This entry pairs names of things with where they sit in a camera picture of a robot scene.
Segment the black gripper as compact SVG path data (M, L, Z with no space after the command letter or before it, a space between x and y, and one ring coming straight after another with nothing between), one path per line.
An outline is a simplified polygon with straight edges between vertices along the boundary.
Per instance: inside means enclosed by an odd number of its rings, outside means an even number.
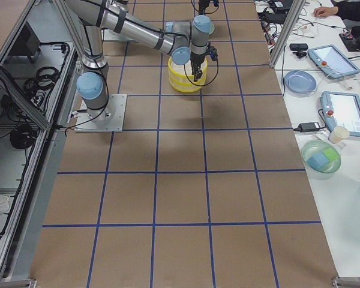
M219 0L198 0L199 15L205 15L205 9L207 9L211 3L215 8L220 6Z
M199 78L202 77L203 72L201 70L201 65L205 61L206 56L210 56L213 61L218 60L218 51L210 43L206 44L191 44L191 72L193 74L193 83L196 83Z

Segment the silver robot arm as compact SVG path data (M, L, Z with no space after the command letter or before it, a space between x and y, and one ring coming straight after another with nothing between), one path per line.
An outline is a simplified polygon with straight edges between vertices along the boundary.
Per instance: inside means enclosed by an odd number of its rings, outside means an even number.
M218 60L217 50L209 42L211 20L197 15L191 21L169 22L160 29L144 22L108 1L66 1L68 8L79 18L83 37L82 63L84 74L77 81L77 91L84 100L91 119L105 116L110 103L101 30L107 28L147 47L170 56L178 66L189 65L185 73L188 82L199 88L205 75L202 65L210 56Z

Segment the person hand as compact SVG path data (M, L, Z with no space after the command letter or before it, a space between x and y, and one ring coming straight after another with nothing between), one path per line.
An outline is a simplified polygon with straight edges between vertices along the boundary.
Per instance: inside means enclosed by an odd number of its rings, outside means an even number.
M330 16L336 16L338 13L338 7L318 7L313 11L313 16L317 18L327 18Z

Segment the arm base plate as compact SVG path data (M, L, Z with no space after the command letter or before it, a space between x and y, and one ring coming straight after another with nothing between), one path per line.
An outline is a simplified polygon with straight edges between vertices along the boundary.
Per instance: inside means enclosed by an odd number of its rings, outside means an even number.
M77 117L77 125L74 127L78 133L107 133L121 132L124 124L125 108L127 105L127 94L110 94L109 102L105 111L96 119L99 111L92 111L86 108L85 102L82 100L81 109L85 111L79 113Z

